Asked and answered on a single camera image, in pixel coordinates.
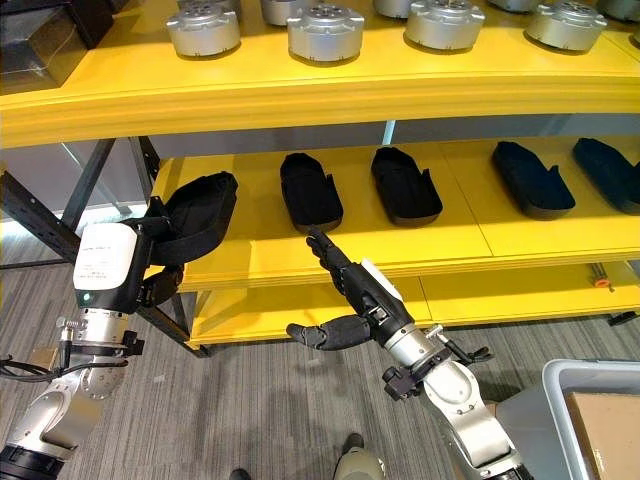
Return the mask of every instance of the silver cylindrical part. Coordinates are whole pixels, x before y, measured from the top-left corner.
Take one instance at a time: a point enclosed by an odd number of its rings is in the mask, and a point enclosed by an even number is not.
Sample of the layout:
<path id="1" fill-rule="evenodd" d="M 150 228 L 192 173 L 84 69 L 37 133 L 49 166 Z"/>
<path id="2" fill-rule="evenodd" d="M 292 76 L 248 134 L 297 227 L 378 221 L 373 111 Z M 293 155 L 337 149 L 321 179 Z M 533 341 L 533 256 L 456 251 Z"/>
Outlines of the silver cylindrical part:
<path id="1" fill-rule="evenodd" d="M 236 13 L 211 2 L 187 4 L 167 21 L 167 28 L 179 55 L 216 55 L 240 43 Z"/>
<path id="2" fill-rule="evenodd" d="M 525 33 L 551 47 L 587 51 L 606 26 L 607 21 L 593 7 L 568 0 L 538 5 Z"/>
<path id="3" fill-rule="evenodd" d="M 289 51 L 316 62 L 355 57 L 362 47 L 364 17 L 349 8 L 317 5 L 287 20 Z"/>
<path id="4" fill-rule="evenodd" d="M 616 20 L 640 22 L 640 0 L 598 0 L 596 8 Z"/>
<path id="5" fill-rule="evenodd" d="M 260 0 L 260 8 L 265 22 L 284 27 L 287 19 L 297 16 L 298 10 L 319 2 L 320 0 Z"/>
<path id="6" fill-rule="evenodd" d="M 405 36 L 438 50 L 467 49 L 476 42 L 484 19 L 469 0 L 421 0 L 411 4 Z"/>
<path id="7" fill-rule="evenodd" d="M 440 348 L 424 336 L 415 325 L 406 325 L 384 344 L 391 356 L 403 367 L 417 367 L 435 355 Z"/>
<path id="8" fill-rule="evenodd" d="M 78 325 L 73 329 L 74 344 L 121 345 L 128 323 L 125 313 L 85 308 L 80 313 Z"/>
<path id="9" fill-rule="evenodd" d="M 373 0 L 373 8 L 380 15 L 391 18 L 407 18 L 414 0 Z"/>
<path id="10" fill-rule="evenodd" d="M 533 12 L 540 0 L 487 0 L 492 5 L 513 13 Z"/>
<path id="11" fill-rule="evenodd" d="M 242 3 L 240 0 L 178 0 L 178 8 L 180 10 L 185 10 L 185 8 L 189 7 L 191 4 L 197 3 L 211 3 L 218 5 L 236 12 L 238 20 L 242 17 Z"/>

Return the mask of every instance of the silver metal component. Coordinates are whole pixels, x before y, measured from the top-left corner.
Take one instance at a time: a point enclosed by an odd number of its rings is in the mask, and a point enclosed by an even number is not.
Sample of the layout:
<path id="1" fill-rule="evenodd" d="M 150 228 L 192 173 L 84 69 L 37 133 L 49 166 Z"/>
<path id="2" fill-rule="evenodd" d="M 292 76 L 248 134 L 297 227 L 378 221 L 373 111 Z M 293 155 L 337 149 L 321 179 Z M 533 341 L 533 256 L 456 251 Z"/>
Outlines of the silver metal component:
<path id="1" fill-rule="evenodd" d="M 541 0 L 487 0 L 502 10 L 513 13 L 533 12 Z"/>
<path id="2" fill-rule="evenodd" d="M 58 412 L 63 410 L 65 403 L 68 401 L 63 392 L 52 392 L 49 387 L 29 405 L 24 416 L 9 434 L 7 443 L 61 460 L 68 459 L 72 453 L 69 448 L 45 442 L 41 438 Z"/>
<path id="3" fill-rule="evenodd" d="M 217 3 L 188 3 L 167 21 L 167 28 L 179 55 L 216 55 L 240 43 L 236 13 Z"/>
<path id="4" fill-rule="evenodd" d="M 355 57 L 362 46 L 364 17 L 349 8 L 318 5 L 287 20 L 289 51 L 316 62 Z"/>
<path id="5" fill-rule="evenodd" d="M 438 50 L 473 47 L 484 13 L 469 0 L 421 0 L 411 4 L 405 36 Z"/>
<path id="6" fill-rule="evenodd" d="M 103 357 L 102 362 L 113 362 L 110 357 Z M 82 371 L 80 385 L 83 392 L 92 400 L 109 398 L 115 388 L 124 379 L 124 368 L 89 368 Z"/>
<path id="7" fill-rule="evenodd" d="M 85 309 L 79 320 L 56 321 L 72 332 L 74 345 L 80 335 L 91 344 L 112 347 L 123 340 L 127 315 L 108 310 Z M 72 353 L 70 366 L 124 362 L 123 358 Z M 111 396 L 124 378 L 124 368 L 84 368 L 54 379 L 29 406 L 9 434 L 7 443 L 67 460 L 98 423 L 102 400 Z"/>
<path id="8" fill-rule="evenodd" d="M 436 337 L 438 340 L 440 340 L 440 336 L 442 336 L 442 338 L 444 338 L 444 335 L 442 335 L 443 331 L 444 331 L 444 327 L 442 325 L 434 325 L 433 327 L 431 327 L 429 329 L 428 332 L 425 332 L 424 336 L 427 337 L 427 338 Z"/>
<path id="9" fill-rule="evenodd" d="M 128 315 L 112 310 L 85 308 L 80 314 L 80 322 L 79 325 L 82 327 L 76 328 L 74 343 L 117 346 L 122 344 L 124 331 L 127 329 Z"/>
<path id="10" fill-rule="evenodd" d="M 607 21 L 593 7 L 568 0 L 538 5 L 525 33 L 551 47 L 588 51 L 606 26 Z"/>
<path id="11" fill-rule="evenodd" d="M 384 348 L 404 367 L 418 367 L 440 350 L 413 324 L 394 333 Z"/>
<path id="12" fill-rule="evenodd" d="M 499 475 L 521 463 L 513 455 L 511 440 L 482 402 L 478 382 L 469 369 L 445 360 L 429 371 L 422 388 L 420 398 L 440 422 L 445 442 L 473 471 L 474 476 L 465 478 L 482 478 L 480 472 L 486 470 Z"/>
<path id="13" fill-rule="evenodd" d="M 407 18 L 414 0 L 373 0 L 373 8 L 380 15 L 391 18 Z"/>
<path id="14" fill-rule="evenodd" d="M 318 3 L 320 0 L 260 0 L 260 8 L 265 22 L 286 27 L 287 19 L 296 17 L 298 10 Z"/>
<path id="15" fill-rule="evenodd" d="M 371 316 L 378 322 L 378 325 L 382 325 L 388 318 L 389 314 L 382 307 L 374 307 L 367 312 L 367 316 Z"/>
<path id="16" fill-rule="evenodd" d="M 240 17 L 242 16 L 242 3 L 240 0 L 178 0 L 178 8 L 180 10 L 185 10 L 198 3 L 211 3 L 213 5 L 224 7 L 228 10 L 233 10 L 236 12 L 238 20 L 240 20 Z"/>
<path id="17" fill-rule="evenodd" d="M 640 22 L 640 0 L 598 0 L 596 8 L 623 22 Z"/>

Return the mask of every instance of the yellow shelf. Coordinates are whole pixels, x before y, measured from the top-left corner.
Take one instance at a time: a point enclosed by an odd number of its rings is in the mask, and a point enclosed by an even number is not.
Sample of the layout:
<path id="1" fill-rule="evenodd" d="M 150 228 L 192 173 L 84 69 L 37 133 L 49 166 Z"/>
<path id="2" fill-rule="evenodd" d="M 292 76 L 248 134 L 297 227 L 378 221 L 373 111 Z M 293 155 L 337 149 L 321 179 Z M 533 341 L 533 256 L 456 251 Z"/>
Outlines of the yellow shelf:
<path id="1" fill-rule="evenodd" d="M 242 44 L 215 60 L 175 55 L 164 26 L 175 1 L 133 0 L 99 48 L 56 89 L 0 97 L 4 148 L 130 135 L 516 113 L 640 112 L 634 50 L 604 34 L 585 55 L 531 44 L 530 20 L 483 4 L 474 48 L 407 45 L 404 23 L 366 17 L 360 56 L 321 68 L 291 58 L 286 30 L 243 1 Z"/>
<path id="2" fill-rule="evenodd" d="M 407 310 L 421 325 L 429 320 L 420 280 L 394 282 Z M 191 331 L 192 347 L 212 343 L 286 338 L 289 323 L 319 325 L 353 314 L 333 284 L 230 289 L 201 293 Z"/>
<path id="3" fill-rule="evenodd" d="M 638 310 L 638 277 L 625 262 L 605 263 L 614 291 L 591 284 L 588 265 L 422 277 L 432 320 L 446 325 L 535 320 Z"/>
<path id="4" fill-rule="evenodd" d="M 637 139 L 605 139 L 638 161 Z M 624 215 L 574 165 L 575 138 L 520 139 L 548 164 L 559 163 L 577 206 L 541 222 L 522 215 L 491 168 L 495 141 L 400 145 L 429 168 L 444 204 L 433 223 L 399 228 L 384 214 L 370 164 L 377 147 L 309 151 L 332 173 L 345 215 L 331 238 L 353 259 L 371 259 L 392 278 L 640 258 L 640 217 Z M 154 194 L 167 200 L 185 183 L 220 170 L 239 189 L 229 231 L 209 255 L 187 265 L 181 290 L 328 282 L 288 216 L 279 167 L 286 153 L 220 155 L 163 163 Z"/>
<path id="5" fill-rule="evenodd" d="M 631 36 L 640 28 L 640 24 L 618 22 L 610 18 L 607 19 L 607 22 L 609 22 L 609 26 L 603 32 L 604 37 L 640 61 L 640 48 L 631 43 Z"/>
<path id="6" fill-rule="evenodd" d="M 583 254 L 640 253 L 640 217 L 624 215 L 609 206 L 573 160 L 576 138 L 515 139 L 533 150 L 560 174 L 576 200 L 569 214 L 554 221 L 531 220 L 518 210 L 490 160 L 496 141 L 443 144 L 443 152 L 467 198 L 495 257 L 580 257 Z M 618 148 L 632 164 L 640 161 L 640 137 L 603 139 Z"/>
<path id="7" fill-rule="evenodd" d="M 605 269 L 613 293 L 591 285 L 587 265 L 402 278 L 394 284 L 423 328 L 640 309 L 640 286 L 630 267 L 617 262 Z M 319 325 L 352 313 L 332 284 L 206 292 L 198 296 L 188 345 L 286 338 L 289 323 Z"/>
<path id="8" fill-rule="evenodd" d="M 385 216 L 370 165 L 376 147 L 325 149 L 308 153 L 333 174 L 344 207 L 331 238 L 352 258 L 369 257 L 393 276 L 424 272 L 425 262 L 457 263 L 491 251 L 475 224 L 438 144 L 405 145 L 429 168 L 442 202 L 440 217 L 426 228 L 397 228 Z M 280 165 L 285 153 L 174 159 L 162 165 L 155 194 L 168 199 L 179 186 L 219 170 L 233 172 L 238 200 L 229 231 L 209 255 L 189 263 L 183 291 L 329 281 L 327 272 L 297 232 L 282 199 Z"/>

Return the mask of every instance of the black bracket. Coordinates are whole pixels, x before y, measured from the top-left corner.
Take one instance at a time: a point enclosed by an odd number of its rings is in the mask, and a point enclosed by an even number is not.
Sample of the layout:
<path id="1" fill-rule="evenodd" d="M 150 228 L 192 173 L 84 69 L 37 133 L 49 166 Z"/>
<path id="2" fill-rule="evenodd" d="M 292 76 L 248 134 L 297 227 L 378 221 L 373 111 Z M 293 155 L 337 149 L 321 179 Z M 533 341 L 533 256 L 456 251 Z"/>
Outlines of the black bracket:
<path id="1" fill-rule="evenodd" d="M 80 237 L 58 220 L 9 172 L 0 175 L 2 209 L 65 261 L 74 263 Z"/>
<path id="2" fill-rule="evenodd" d="M 444 362 L 450 355 L 449 349 L 442 349 L 413 371 L 406 367 L 388 368 L 382 375 L 382 380 L 386 383 L 384 391 L 395 401 L 401 398 L 417 397 L 420 394 L 418 386 L 427 373 Z"/>
<path id="3" fill-rule="evenodd" d="M 637 312 L 624 312 L 621 313 L 620 315 L 616 315 L 616 316 L 611 316 L 611 318 L 609 320 L 607 320 L 607 323 L 612 326 L 612 327 L 617 327 L 618 325 L 624 325 L 627 322 L 630 322 L 631 320 L 636 320 L 640 318 L 640 314 Z"/>
<path id="4" fill-rule="evenodd" d="M 140 187 L 145 199 L 151 196 L 152 181 L 160 170 L 160 157 L 153 148 L 149 137 L 129 137 L 133 160 L 140 179 Z"/>

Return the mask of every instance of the person's shoe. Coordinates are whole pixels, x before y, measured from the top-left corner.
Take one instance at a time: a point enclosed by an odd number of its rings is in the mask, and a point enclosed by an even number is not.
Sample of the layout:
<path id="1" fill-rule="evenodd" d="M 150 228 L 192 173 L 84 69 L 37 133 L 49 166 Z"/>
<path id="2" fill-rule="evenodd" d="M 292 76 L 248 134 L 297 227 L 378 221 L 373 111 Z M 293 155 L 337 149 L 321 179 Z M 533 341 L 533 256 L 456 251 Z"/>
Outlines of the person's shoe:
<path id="1" fill-rule="evenodd" d="M 353 447 L 364 448 L 364 438 L 359 433 L 352 433 L 342 446 L 342 454 L 348 453 Z"/>
<path id="2" fill-rule="evenodd" d="M 236 468 L 233 472 L 231 472 L 229 480 L 251 480 L 251 477 L 246 470 L 243 470 L 242 468 Z"/>

